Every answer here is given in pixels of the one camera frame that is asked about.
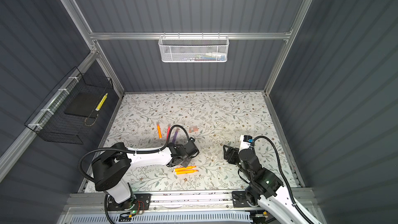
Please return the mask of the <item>purple highlighter pen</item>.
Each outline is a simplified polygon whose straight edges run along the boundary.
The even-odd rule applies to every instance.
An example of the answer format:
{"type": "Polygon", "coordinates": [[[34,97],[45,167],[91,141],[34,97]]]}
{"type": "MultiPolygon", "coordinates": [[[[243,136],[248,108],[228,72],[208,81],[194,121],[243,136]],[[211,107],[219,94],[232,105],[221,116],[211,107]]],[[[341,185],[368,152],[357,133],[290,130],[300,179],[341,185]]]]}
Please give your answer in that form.
{"type": "Polygon", "coordinates": [[[176,128],[173,139],[172,139],[172,143],[175,144],[176,140],[177,140],[177,136],[178,136],[178,132],[179,132],[179,128],[176,128]]]}

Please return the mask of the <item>pink highlighter pen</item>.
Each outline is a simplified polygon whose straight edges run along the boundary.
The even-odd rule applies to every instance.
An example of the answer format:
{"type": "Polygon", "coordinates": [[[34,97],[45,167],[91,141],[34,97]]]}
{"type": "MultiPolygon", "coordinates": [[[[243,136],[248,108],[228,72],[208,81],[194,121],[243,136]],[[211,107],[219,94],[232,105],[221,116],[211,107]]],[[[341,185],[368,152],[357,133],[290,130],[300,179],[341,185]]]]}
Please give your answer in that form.
{"type": "Polygon", "coordinates": [[[170,131],[171,131],[171,124],[169,124],[167,127],[167,139],[169,139],[170,137],[170,131]]]}

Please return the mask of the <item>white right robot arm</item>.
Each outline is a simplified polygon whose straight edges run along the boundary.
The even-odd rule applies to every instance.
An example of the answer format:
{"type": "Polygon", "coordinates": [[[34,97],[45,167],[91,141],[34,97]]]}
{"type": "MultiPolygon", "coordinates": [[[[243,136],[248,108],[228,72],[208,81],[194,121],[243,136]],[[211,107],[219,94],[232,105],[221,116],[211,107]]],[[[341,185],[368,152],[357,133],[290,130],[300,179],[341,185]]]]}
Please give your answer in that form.
{"type": "Polygon", "coordinates": [[[248,176],[245,181],[248,187],[232,192],[234,207],[259,207],[281,224],[321,223],[293,197],[291,188],[260,164],[252,149],[224,145],[223,156],[229,164],[238,167],[238,173],[248,176]]]}

